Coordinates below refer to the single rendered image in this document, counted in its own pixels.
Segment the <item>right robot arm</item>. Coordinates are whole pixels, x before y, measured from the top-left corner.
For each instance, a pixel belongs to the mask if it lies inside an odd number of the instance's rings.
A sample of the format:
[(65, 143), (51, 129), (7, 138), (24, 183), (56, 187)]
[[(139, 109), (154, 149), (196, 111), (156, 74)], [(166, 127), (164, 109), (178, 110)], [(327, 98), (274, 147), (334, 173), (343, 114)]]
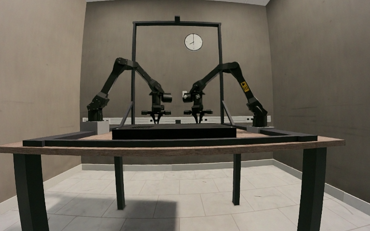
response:
[[(88, 111), (88, 121), (86, 122), (96, 122), (104, 121), (102, 108), (107, 106), (109, 102), (108, 95), (115, 84), (118, 76), (124, 70), (135, 70), (149, 85), (152, 92), (149, 94), (152, 96), (152, 102), (171, 103), (172, 95), (171, 93), (165, 93), (161, 88), (161, 85), (137, 63), (128, 59), (122, 59), (121, 57), (117, 58), (114, 62), (113, 70), (108, 77), (106, 83), (104, 84), (102, 90), (93, 98), (92, 102), (87, 106)], [(160, 91), (160, 92), (159, 92)], [(105, 105), (106, 104), (106, 105)], [(152, 105), (152, 111), (159, 112), (164, 111), (164, 105)]]

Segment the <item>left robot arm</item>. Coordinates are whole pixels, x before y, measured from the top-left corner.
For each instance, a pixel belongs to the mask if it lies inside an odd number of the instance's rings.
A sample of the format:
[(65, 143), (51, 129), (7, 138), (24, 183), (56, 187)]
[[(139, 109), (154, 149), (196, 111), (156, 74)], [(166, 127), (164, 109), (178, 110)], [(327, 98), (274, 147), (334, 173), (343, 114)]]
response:
[[(224, 70), (225, 69), (225, 70)], [(198, 80), (193, 84), (192, 89), (189, 93), (184, 93), (183, 95), (183, 102), (184, 103), (191, 103), (196, 101), (202, 102), (202, 95), (205, 95), (203, 93), (203, 89), (206, 87), (206, 85), (213, 80), (217, 75), (219, 75), (221, 72), (224, 73), (230, 73), (232, 74), (238, 81), (239, 85), (241, 86), (247, 100), (247, 106), (249, 110), (254, 113), (255, 116), (253, 116), (252, 119), (252, 127), (269, 127), (267, 126), (267, 111), (263, 108), (262, 104), (255, 98), (253, 95), (248, 83), (246, 82), (240, 65), (238, 62), (232, 62), (232, 63), (225, 63), (225, 64), (218, 64), (210, 73), (208, 73), (203, 79)], [(195, 91), (195, 92), (194, 92)], [(200, 112), (203, 110), (202, 104), (193, 104), (192, 106), (192, 112)], [(257, 116), (256, 116), (257, 115)]]

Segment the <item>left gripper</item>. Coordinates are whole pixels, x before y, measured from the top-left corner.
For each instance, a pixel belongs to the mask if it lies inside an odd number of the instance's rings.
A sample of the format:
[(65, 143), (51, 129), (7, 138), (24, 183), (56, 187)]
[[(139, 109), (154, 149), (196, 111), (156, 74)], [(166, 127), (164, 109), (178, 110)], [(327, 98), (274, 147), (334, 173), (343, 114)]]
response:
[[(198, 104), (202, 104), (202, 102), (201, 101), (196, 101), (196, 102), (194, 102), (194, 104), (198, 105)], [(191, 110), (184, 110), (184, 115), (192, 114), (192, 116), (195, 118), (196, 123), (198, 123), (198, 115), (197, 114), (200, 114), (199, 115), (199, 123), (201, 123), (201, 120), (202, 120), (203, 116), (205, 115), (205, 113), (212, 114), (212, 109), (206, 110), (206, 111), (200, 111), (198, 113), (197, 112), (193, 113)]]

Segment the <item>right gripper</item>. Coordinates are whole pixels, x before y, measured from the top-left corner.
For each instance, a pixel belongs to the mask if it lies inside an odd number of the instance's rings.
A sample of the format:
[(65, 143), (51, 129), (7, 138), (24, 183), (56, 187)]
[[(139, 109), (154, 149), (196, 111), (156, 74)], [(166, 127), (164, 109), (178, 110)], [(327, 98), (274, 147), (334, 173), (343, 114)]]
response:
[[(153, 105), (153, 103), (155, 105), (158, 105), (158, 103), (160, 103), (160, 102), (152, 102), (152, 105)], [(158, 121), (157, 121), (157, 124), (158, 124), (161, 116), (163, 116), (163, 114), (164, 115), (171, 115), (171, 111), (170, 110), (165, 110), (164, 112), (161, 112), (161, 113), (157, 113), (157, 112), (154, 113), (153, 111), (142, 110), (142, 115), (147, 115), (147, 114), (150, 114), (150, 116), (152, 116), (152, 118), (154, 120), (154, 124), (156, 123), (154, 114), (158, 114)]]

